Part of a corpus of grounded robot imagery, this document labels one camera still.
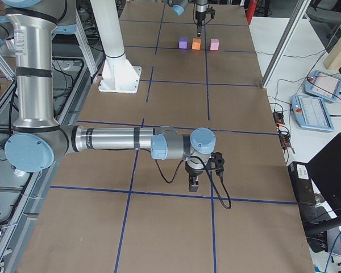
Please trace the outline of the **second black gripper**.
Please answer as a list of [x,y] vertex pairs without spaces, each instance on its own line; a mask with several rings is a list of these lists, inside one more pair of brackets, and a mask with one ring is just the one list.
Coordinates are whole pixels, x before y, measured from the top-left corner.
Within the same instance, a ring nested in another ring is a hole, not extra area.
[[203,169],[194,169],[185,163],[185,170],[188,173],[189,192],[197,192],[199,187],[198,177],[203,173]]

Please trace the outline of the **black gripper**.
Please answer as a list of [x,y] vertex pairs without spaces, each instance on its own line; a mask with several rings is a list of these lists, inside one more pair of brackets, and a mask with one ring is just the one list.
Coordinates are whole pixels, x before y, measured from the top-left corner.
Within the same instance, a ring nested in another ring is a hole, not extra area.
[[202,26],[205,21],[205,12],[195,12],[195,20],[197,25],[197,37],[201,37],[202,34]]

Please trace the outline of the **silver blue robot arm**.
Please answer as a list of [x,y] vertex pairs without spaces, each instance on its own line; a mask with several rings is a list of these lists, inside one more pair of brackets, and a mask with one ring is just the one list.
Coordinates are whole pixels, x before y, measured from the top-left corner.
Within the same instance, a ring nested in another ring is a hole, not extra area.
[[[172,11],[180,16],[184,13],[190,1],[187,0],[167,0],[165,1]],[[202,27],[206,19],[207,1],[195,0],[194,3],[194,21],[198,27]]]

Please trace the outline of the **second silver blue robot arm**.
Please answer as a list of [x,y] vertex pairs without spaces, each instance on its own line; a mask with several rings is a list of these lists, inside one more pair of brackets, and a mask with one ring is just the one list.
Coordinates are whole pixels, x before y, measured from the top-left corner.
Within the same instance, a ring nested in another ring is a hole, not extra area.
[[177,159],[196,192],[198,177],[223,172],[216,137],[207,128],[180,135],[171,127],[89,128],[63,126],[54,118],[52,33],[61,20],[76,16],[73,1],[6,1],[13,25],[19,116],[5,144],[7,160],[24,172],[39,172],[72,152],[146,150],[155,161]]

